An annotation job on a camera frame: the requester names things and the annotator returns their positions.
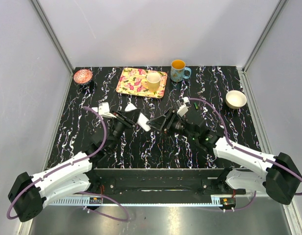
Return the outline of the white remote control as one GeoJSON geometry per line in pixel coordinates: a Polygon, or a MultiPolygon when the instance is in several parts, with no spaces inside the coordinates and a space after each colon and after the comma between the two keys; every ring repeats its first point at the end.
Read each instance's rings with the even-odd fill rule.
{"type": "MultiPolygon", "coordinates": [[[[125,111],[129,112],[129,111],[136,110],[136,109],[137,109],[137,107],[134,104],[129,103],[126,106],[125,111]]],[[[140,124],[140,127],[146,132],[151,130],[150,126],[147,125],[148,121],[149,121],[149,119],[142,112],[140,112],[140,115],[138,117],[138,122],[140,124]]]]}

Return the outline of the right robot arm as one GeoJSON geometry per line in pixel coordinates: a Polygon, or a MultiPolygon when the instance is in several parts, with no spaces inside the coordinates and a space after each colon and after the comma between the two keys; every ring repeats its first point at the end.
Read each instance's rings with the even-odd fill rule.
{"type": "Polygon", "coordinates": [[[147,121],[147,125],[165,135],[188,137],[205,153],[247,168],[247,172],[230,170],[226,177],[217,181],[217,188],[223,194],[233,189],[250,189],[265,192],[276,202],[289,205],[301,183],[302,175],[289,155],[281,152],[276,156],[236,144],[225,135],[208,129],[205,123],[188,122],[173,109],[147,121]]]}

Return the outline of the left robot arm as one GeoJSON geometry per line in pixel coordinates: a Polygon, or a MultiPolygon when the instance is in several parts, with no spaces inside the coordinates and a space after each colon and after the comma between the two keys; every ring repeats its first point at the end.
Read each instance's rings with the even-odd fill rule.
{"type": "Polygon", "coordinates": [[[115,152],[123,132],[136,126],[141,110],[114,111],[112,127],[107,128],[98,112],[87,106],[83,109],[99,118],[103,131],[96,132],[90,144],[67,161],[33,175],[19,174],[8,194],[10,206],[6,217],[9,220],[17,218],[27,222],[58,199],[75,193],[99,191],[100,181],[92,177],[94,169],[115,152]]]}

